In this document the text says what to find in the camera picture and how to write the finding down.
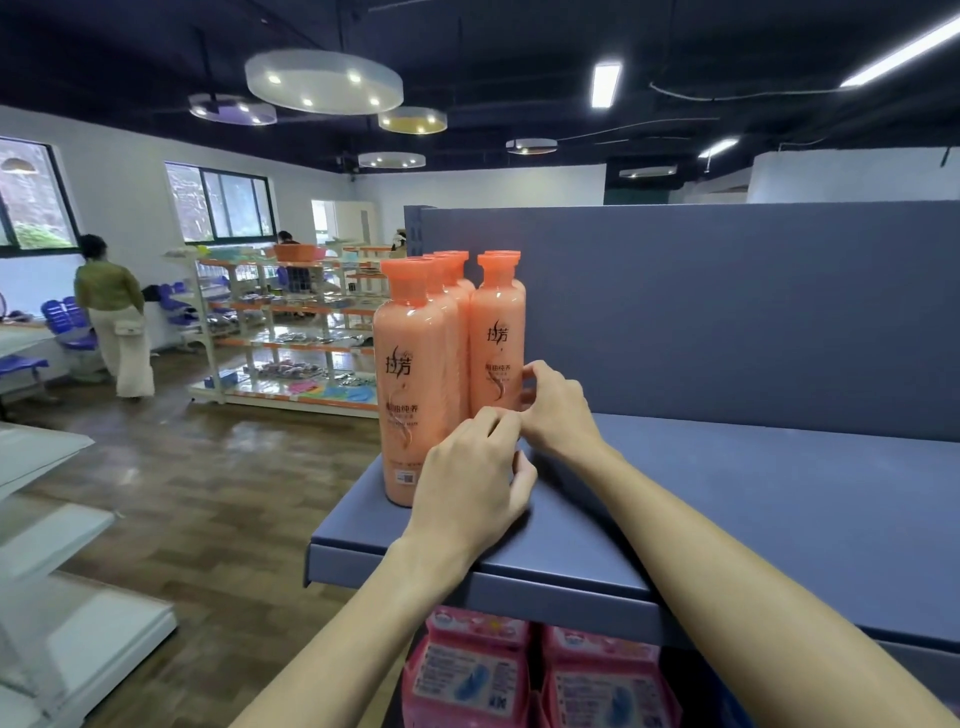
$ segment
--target white shelf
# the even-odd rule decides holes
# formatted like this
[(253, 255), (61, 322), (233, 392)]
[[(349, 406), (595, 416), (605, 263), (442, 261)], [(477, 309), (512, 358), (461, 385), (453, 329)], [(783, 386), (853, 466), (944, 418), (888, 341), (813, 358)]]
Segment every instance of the white shelf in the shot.
[[(170, 604), (62, 573), (36, 591), (39, 638), (66, 688), (59, 716), (67, 723), (82, 720), (177, 626)], [(0, 671), (0, 682), (27, 691), (19, 667)]]
[(0, 574), (49, 574), (104, 532), (116, 516), (75, 503), (27, 496), (0, 502)]
[(91, 445), (85, 435), (0, 423), (0, 499)]

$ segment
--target plastic container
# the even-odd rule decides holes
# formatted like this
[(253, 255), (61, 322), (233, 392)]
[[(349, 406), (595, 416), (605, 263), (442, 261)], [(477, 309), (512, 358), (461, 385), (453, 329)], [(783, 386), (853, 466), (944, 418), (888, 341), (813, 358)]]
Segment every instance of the plastic container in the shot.
[(424, 263), (386, 259), (380, 270), (391, 292), (373, 314), (383, 479), (387, 497), (409, 507), (427, 452), (448, 432), (446, 390), (436, 385), (446, 329), (443, 311), (427, 300)]
[(457, 268), (457, 283), (469, 293), (473, 293), (473, 291), (476, 290), (473, 281), (464, 278), (464, 263), (470, 260), (470, 254), (467, 251), (437, 251), (434, 255), (452, 255), (459, 264)]
[(483, 283), (470, 298), (470, 413), (481, 407), (520, 408), (526, 296), (514, 288), (516, 261), (477, 256)]
[[(484, 255), (508, 255), (514, 259), (514, 265), (519, 265), (520, 262), (520, 251), (486, 251)], [(526, 298), (527, 287), (520, 282), (520, 280), (516, 277), (516, 274), (514, 274), (514, 288), (521, 290), (524, 298)]]
[(405, 728), (527, 728), (530, 676), (522, 653), (422, 640), (403, 669)]
[(524, 619), (496, 617), (455, 607), (437, 607), (426, 621), (430, 639), (435, 643), (486, 644), (510, 650), (526, 649), (530, 642), (530, 622)]
[(436, 255), (422, 255), (420, 258), (410, 259), (418, 260), (421, 264), (427, 266), (426, 297), (438, 305), (444, 313), (446, 355), (441, 375), (444, 379), (448, 405), (447, 418), (449, 425), (447, 429), (452, 432), (465, 419), (465, 417), (461, 417), (461, 412), (466, 408), (462, 404), (461, 394), (461, 377), (463, 374), (460, 365), (460, 331), (462, 328), (460, 309), (457, 300), (444, 288), (444, 268), (448, 265), (448, 259)]

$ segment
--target white handbag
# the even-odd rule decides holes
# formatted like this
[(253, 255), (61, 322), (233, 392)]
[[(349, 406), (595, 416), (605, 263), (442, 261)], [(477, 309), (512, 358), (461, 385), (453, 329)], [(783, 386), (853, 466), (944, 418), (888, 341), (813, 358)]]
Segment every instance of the white handbag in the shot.
[(139, 336), (143, 333), (142, 321), (117, 321), (113, 324), (117, 336)]

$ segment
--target person's left hand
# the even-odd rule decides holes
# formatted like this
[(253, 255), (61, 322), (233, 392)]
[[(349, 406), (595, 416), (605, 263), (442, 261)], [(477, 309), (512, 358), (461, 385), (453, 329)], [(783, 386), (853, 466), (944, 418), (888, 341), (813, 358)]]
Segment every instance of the person's left hand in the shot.
[(427, 454), (403, 540), (447, 560), (451, 578), (463, 578), (527, 507), (537, 469), (516, 451), (519, 436), (516, 412), (484, 407)]

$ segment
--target store shelf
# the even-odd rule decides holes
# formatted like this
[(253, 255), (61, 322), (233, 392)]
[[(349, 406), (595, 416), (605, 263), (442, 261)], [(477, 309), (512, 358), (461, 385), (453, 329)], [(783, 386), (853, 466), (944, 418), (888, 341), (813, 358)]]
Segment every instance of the store shelf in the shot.
[[(635, 466), (868, 634), (960, 654), (960, 444), (597, 415)], [(684, 645), (609, 516), (538, 458), (529, 517), (450, 598), (481, 612)], [(379, 459), (314, 533), (307, 579), (358, 587), (409, 510)]]
[(76, 503), (9, 497), (0, 502), (0, 573), (13, 581), (46, 575), (114, 521), (109, 511)]
[[(35, 617), (66, 687), (63, 712), (80, 719), (177, 626), (170, 604), (146, 596), (61, 573), (38, 586)], [(0, 682), (29, 689), (16, 666)]]
[(0, 423), (0, 499), (92, 444), (90, 438), (72, 432)]

